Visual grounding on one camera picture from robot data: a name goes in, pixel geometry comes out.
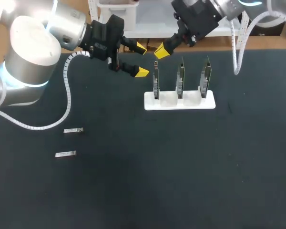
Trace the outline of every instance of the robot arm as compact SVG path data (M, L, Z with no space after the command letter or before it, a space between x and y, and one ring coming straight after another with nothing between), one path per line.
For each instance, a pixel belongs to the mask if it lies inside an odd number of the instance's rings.
M57 0L0 0L0 24L10 31L9 51L0 64L0 107L39 100L61 55L76 47L91 58L109 60L109 68L132 77L148 71L118 59L121 44L139 54L146 49L123 36L124 21L112 16L106 24L86 23L85 14Z
M173 54L174 49L182 42L189 47L203 39L212 30L218 27L222 18L229 21L246 11L251 19L268 11L267 0L173 0L174 17L178 20L178 33L165 40L156 50L158 59ZM272 0L275 11L286 14L286 0ZM264 27L273 25L273 17L262 20Z

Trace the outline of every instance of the white plastic bin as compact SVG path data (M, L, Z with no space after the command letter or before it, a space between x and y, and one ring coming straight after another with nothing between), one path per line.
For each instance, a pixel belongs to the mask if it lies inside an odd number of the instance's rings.
M133 0L124 0L124 2L128 4L112 4L111 2L117 2L117 0L98 1L97 3L97 6L101 9L101 23L106 23L110 16L114 14L124 19L124 31L135 30L137 6L139 5L139 1L135 2Z

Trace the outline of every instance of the white holder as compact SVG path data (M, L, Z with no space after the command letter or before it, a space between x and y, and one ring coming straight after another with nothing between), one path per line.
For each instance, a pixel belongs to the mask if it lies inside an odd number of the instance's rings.
M197 110L215 109L216 103L212 91L208 91L203 99L198 87L197 91L184 91L183 99L178 99L177 91L160 92L159 99L154 98L153 92L145 92L144 107L146 111Z

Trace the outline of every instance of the cable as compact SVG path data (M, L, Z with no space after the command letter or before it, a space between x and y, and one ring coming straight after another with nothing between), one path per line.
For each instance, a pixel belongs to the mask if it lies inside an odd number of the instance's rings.
M71 91L70 91L70 87L69 87L69 83L68 83L68 68L69 68L69 64L70 64L71 60L74 57L79 56L79 55L90 56L90 54L88 52L85 52L85 51L74 52L68 57L68 59L65 62L65 65L64 65L63 79L64 79L64 83L66 86L66 92L67 92L67 109L66 109L65 114L62 116L62 118L60 120L58 120L57 122L55 122L51 125L35 127L35 126L23 124L23 123L17 121L16 119L10 117L9 115L7 115L6 113L4 113L2 111L0 111L0 115L4 118L8 119L9 121L13 122L14 124L16 124L22 128L28 129L28 130L47 130L47 129L53 128L53 127L59 125L60 123L62 123L68 117L70 110L71 110Z
M235 28L234 24L231 21L231 36L232 36L232 55L233 55L233 66L234 66L234 74L238 75L240 72L240 69L242 67L243 63L243 57L244 57L244 52L245 52L245 47L247 45L247 41L249 39L250 33L252 32L253 28L256 26L257 23L259 23L263 18L272 16L276 18L282 18L286 22L286 15L278 12L278 11L272 11L272 5L271 5L271 0L267 0L267 7L268 10L260 15L258 15L250 24L248 27L245 36L244 36L244 41L242 42L239 54L238 54L238 62L237 62L237 57L236 57L236 44L235 44Z

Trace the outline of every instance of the black mat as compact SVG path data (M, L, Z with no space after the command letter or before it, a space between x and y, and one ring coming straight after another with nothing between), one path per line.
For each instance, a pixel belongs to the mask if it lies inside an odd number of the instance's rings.
M0 117L0 229L286 228L286 51L248 51L239 76L230 52L175 54L160 62L161 90L198 87L206 56L216 109L148 112L152 75L132 79L77 57L72 109L33 132ZM2 109L48 125L66 108L64 56L44 96ZM153 69L151 54L121 55ZM84 135L63 135L84 127ZM55 159L77 150L76 158Z

